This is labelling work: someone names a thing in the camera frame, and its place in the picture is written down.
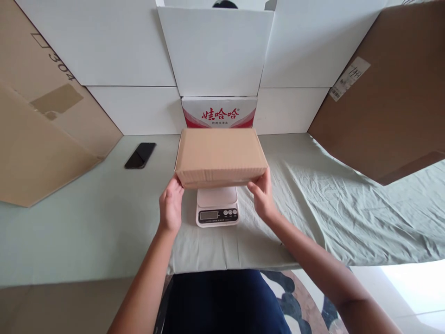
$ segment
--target scale display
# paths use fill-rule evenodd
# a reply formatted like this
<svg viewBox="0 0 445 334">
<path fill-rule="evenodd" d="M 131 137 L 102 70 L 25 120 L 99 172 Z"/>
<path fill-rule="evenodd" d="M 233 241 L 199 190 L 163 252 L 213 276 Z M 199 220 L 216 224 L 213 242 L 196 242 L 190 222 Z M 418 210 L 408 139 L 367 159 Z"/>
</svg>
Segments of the scale display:
<svg viewBox="0 0 445 334">
<path fill-rule="evenodd" d="M 236 208 L 204 210 L 199 212 L 198 222 L 201 224 L 232 222 L 238 220 Z"/>
</svg>

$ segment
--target rug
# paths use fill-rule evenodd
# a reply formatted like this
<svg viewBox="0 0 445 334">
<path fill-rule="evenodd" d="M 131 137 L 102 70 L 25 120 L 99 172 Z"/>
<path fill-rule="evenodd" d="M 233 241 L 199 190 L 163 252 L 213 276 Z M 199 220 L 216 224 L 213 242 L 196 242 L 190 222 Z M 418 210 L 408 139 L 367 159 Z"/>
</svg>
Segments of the rug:
<svg viewBox="0 0 445 334">
<path fill-rule="evenodd" d="M 348 334 L 334 304 L 324 296 L 323 309 L 320 311 L 306 287 L 292 271 L 260 272 L 283 288 L 284 293 L 281 297 L 277 296 L 277 300 L 292 334 Z M 268 280 L 265 281 L 277 295 L 276 287 Z"/>
</svg>

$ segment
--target floor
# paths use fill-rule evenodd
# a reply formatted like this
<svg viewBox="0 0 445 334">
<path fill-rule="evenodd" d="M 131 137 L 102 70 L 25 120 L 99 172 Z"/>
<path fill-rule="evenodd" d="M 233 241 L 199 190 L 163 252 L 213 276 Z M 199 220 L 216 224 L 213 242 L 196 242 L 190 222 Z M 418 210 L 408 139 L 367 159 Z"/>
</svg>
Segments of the floor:
<svg viewBox="0 0 445 334">
<path fill-rule="evenodd" d="M 445 333 L 445 260 L 351 269 L 403 333 Z M 321 310 L 322 292 L 303 270 L 293 272 Z"/>
<path fill-rule="evenodd" d="M 403 333 L 445 333 L 445 260 L 351 269 Z M 303 270 L 293 272 L 321 311 L 321 291 Z M 119 279 L 0 289 L 0 333 L 105 333 L 130 283 Z M 299 333 L 298 326 L 292 332 Z"/>
</svg>

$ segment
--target brown cardboard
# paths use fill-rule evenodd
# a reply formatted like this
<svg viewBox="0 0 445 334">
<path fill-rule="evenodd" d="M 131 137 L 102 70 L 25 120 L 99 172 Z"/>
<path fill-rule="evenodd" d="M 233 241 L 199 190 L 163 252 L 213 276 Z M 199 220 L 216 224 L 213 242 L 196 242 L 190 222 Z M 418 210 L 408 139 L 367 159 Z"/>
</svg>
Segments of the brown cardboard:
<svg viewBox="0 0 445 334">
<path fill-rule="evenodd" d="M 66 90 L 59 91 L 58 97 L 53 96 L 52 106 L 44 105 L 54 110 L 39 112 L 44 112 L 53 125 L 89 151 L 106 157 L 122 133 L 88 90 L 76 81 L 13 0 L 0 1 L 0 49 L 0 79 L 28 102 L 38 102 L 61 87 L 67 89 L 67 84 L 82 97 L 70 107 L 65 105 L 69 108 L 64 111 L 56 102 L 73 98 L 73 95 L 66 95 Z"/>
<path fill-rule="evenodd" d="M 255 129 L 182 130 L 175 172 L 186 189 L 246 185 L 266 169 Z"/>
<path fill-rule="evenodd" d="M 444 41 L 445 1 L 383 10 L 349 63 L 370 67 L 308 132 L 383 185 L 445 158 Z"/>
<path fill-rule="evenodd" d="M 0 2 L 0 200 L 31 206 L 122 137 L 13 0 Z"/>
</svg>

